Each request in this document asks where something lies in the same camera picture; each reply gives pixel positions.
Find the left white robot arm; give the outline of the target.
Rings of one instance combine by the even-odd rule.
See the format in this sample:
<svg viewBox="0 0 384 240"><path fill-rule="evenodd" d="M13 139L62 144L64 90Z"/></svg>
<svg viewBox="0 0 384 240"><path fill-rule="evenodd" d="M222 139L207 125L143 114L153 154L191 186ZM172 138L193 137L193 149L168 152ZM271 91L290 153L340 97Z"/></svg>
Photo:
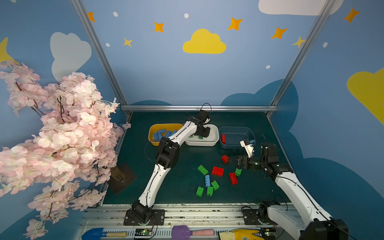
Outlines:
<svg viewBox="0 0 384 240"><path fill-rule="evenodd" d="M141 223L147 223L150 220L158 191L168 172L179 160L180 147L192 135L208 137L211 130L207 127L209 121L210 114L200 110L197 116L188 117L183 127L176 133L160 139L153 173L143 193L131 207L134 216Z"/></svg>

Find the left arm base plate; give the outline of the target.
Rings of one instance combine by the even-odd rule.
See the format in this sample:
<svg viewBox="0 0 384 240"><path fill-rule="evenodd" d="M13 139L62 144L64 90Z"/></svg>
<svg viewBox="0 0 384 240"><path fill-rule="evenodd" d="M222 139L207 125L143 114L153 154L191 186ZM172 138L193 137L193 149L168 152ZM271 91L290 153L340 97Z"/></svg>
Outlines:
<svg viewBox="0 0 384 240"><path fill-rule="evenodd" d="M137 213L132 209L126 211L124 226L163 226L165 221L165 210L148 210L146 213Z"/></svg>

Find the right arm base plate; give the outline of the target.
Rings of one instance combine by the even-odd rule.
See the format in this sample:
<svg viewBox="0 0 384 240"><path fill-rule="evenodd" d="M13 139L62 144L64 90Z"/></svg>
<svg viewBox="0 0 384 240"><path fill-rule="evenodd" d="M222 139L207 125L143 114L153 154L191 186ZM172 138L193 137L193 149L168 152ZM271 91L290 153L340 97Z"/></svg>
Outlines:
<svg viewBox="0 0 384 240"><path fill-rule="evenodd" d="M267 209L259 208L252 209L250 207L241 208L243 213L243 219L245 225L274 225L275 222L272 221L267 213Z"/></svg>

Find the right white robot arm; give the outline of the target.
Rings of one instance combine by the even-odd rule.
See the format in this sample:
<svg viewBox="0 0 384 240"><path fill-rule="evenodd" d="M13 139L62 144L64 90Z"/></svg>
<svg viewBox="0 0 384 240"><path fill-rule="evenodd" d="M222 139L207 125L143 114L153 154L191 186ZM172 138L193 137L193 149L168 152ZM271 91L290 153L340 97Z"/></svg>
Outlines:
<svg viewBox="0 0 384 240"><path fill-rule="evenodd" d="M257 221L262 225L277 224L296 240L347 240L348 226L334 219L302 186L293 170L277 157L239 157L244 169L264 170L289 198L300 218L281 206L277 201L260 203Z"/></svg>

